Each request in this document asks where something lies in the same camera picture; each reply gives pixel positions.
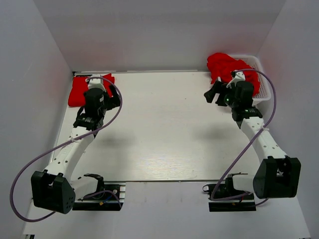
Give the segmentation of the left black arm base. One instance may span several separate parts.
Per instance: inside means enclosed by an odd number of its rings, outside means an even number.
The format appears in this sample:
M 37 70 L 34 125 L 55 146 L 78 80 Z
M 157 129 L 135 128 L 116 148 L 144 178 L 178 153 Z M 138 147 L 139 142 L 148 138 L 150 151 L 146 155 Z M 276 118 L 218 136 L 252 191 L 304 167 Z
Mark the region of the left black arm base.
M 96 212 L 120 211 L 125 200 L 126 184 L 105 182 L 104 189 L 112 191 L 112 193 L 104 192 L 98 196 L 77 200 L 72 210 Z

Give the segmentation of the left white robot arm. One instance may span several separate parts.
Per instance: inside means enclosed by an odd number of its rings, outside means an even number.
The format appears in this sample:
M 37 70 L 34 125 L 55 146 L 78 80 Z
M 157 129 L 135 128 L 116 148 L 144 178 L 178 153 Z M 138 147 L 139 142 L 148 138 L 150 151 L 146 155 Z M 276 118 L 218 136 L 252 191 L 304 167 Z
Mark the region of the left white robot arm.
M 70 143 L 61 148 L 43 171 L 33 173 L 31 188 L 36 207 L 67 214 L 76 200 L 103 198 L 103 176 L 87 173 L 76 180 L 71 180 L 71 176 L 86 148 L 102 128 L 106 111 L 121 106 L 116 88 L 110 85 L 109 89 L 110 95 L 97 87 L 84 92 L 85 104 L 77 112 L 68 138 Z

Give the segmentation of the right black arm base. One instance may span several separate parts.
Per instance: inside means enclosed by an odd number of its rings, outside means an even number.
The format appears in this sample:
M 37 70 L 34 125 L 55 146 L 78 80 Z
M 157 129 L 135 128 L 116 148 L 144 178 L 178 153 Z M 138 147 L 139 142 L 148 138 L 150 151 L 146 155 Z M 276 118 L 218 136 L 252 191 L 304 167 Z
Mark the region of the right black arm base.
M 244 191 L 230 192 L 224 183 L 220 184 L 213 201 L 211 195 L 216 183 L 206 184 L 202 187 L 204 194 L 208 195 L 209 212 L 253 212 L 256 211 L 254 195 L 245 195 Z

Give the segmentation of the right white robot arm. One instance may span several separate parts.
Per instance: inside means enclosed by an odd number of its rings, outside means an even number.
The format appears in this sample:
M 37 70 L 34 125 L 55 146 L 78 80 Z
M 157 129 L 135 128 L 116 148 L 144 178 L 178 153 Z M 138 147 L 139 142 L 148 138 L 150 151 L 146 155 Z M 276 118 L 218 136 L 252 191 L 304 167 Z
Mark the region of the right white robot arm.
M 231 174 L 227 169 L 211 192 L 212 201 L 233 200 L 249 194 L 255 194 L 259 199 L 293 198 L 297 194 L 301 162 L 296 157 L 289 157 L 266 129 L 268 123 L 253 105 L 253 89 L 246 81 L 230 86 L 216 81 L 204 94 L 208 103 L 218 94 L 216 104 L 231 108 L 233 120 L 249 139 L 234 161 L 238 162 L 249 147 L 253 147 L 260 161 L 254 175 Z

